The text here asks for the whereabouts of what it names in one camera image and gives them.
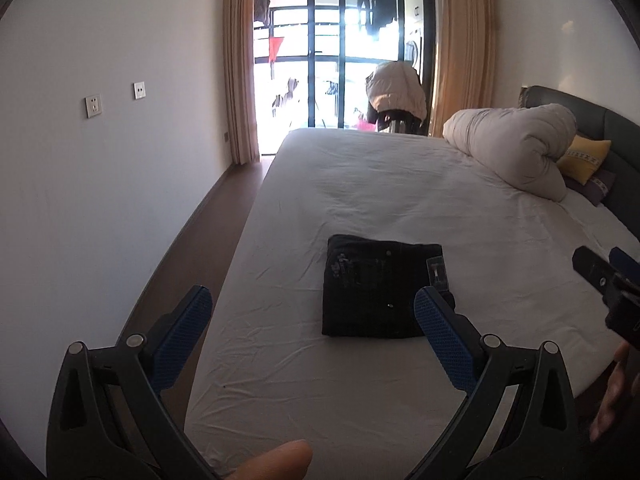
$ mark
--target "human hand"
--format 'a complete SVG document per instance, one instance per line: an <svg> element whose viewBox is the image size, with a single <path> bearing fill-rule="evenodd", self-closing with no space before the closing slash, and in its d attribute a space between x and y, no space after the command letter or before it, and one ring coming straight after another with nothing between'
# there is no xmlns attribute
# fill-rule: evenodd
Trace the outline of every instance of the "human hand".
<svg viewBox="0 0 640 480"><path fill-rule="evenodd" d="M629 350L629 343L623 341L614 354L613 360L616 362L616 367L609 377L607 391L602 399L598 415L591 423L589 439L592 442L598 440L603 433L608 431L616 420L615 406L627 387L625 368ZM640 374L636 376L631 386L631 395L635 396L638 390L640 390Z"/></svg>
<svg viewBox="0 0 640 480"><path fill-rule="evenodd" d="M247 460L226 480L302 480L313 453L305 440L287 442Z"/></svg>

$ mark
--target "door frame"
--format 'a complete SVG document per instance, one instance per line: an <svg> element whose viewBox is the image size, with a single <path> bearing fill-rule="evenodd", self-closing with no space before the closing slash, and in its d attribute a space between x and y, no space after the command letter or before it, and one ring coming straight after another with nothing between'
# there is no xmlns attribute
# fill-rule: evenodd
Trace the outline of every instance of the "door frame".
<svg viewBox="0 0 640 480"><path fill-rule="evenodd" d="M313 128L316 126L316 60L335 61L336 56L316 56L316 9L328 8L335 9L335 6L322 6L315 4L316 0L307 0L306 9L308 11L307 32L308 32L308 53L306 56L285 56L283 61L306 60L308 62L308 126ZM304 9L305 6L293 6L297 9ZM431 118L431 102L433 100L434 89L434 72L436 61L436 0L423 0L423 51L422 51L422 88L427 99L427 118L423 126L428 129ZM287 7L274 7L273 9L286 9ZM273 35L273 9L270 10L271 24L269 26L270 36ZM340 35L339 35L339 54L338 62L338 128L344 127L344 106L345 106L345 66L347 62L356 61L372 61L370 58L354 58L346 56L346 24L344 13L346 10L346 0L338 0L338 10L340 13ZM398 0L398 60L404 60L404 0ZM255 58L255 62L268 62L267 59Z"/></svg>

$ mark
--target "gray upholstered headboard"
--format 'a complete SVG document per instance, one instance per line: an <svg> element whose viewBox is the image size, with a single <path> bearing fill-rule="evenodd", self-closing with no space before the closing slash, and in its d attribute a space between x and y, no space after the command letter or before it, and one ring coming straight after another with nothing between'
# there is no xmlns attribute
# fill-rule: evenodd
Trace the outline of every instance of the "gray upholstered headboard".
<svg viewBox="0 0 640 480"><path fill-rule="evenodd" d="M616 181L603 204L640 238L640 126L602 106L543 86L523 89L520 103L527 108L549 103L566 106L583 136L611 140L602 167L613 171Z"/></svg>

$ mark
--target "wall outlet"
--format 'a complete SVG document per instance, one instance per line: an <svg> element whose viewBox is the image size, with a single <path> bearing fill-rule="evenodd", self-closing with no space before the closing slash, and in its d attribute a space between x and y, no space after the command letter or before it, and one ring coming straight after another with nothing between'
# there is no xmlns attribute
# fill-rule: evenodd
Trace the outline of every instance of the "wall outlet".
<svg viewBox="0 0 640 480"><path fill-rule="evenodd" d="M102 113L102 101L100 94L90 95L84 98L86 103L86 117L91 119L93 116L100 115Z"/></svg>
<svg viewBox="0 0 640 480"><path fill-rule="evenodd" d="M133 83L133 97L142 99L146 97L145 82Z"/></svg>

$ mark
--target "bed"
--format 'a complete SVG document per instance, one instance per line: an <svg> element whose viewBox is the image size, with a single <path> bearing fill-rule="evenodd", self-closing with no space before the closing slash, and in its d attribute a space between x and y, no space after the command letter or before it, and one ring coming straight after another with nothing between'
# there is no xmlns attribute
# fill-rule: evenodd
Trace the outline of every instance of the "bed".
<svg viewBox="0 0 640 480"><path fill-rule="evenodd" d="M404 478L462 402L424 338L321 335L326 243L337 233L441 244L457 312L507 344L556 341L574 394L593 383L619 339L571 256L586 244L640 258L640 128L561 92L522 95L525 106L549 102L574 111L583 134L612 139L608 208L573 192L554 203L516 190L442 139L289 134L245 225L191 391L185 432L217 472L305 438L309 480Z"/></svg>

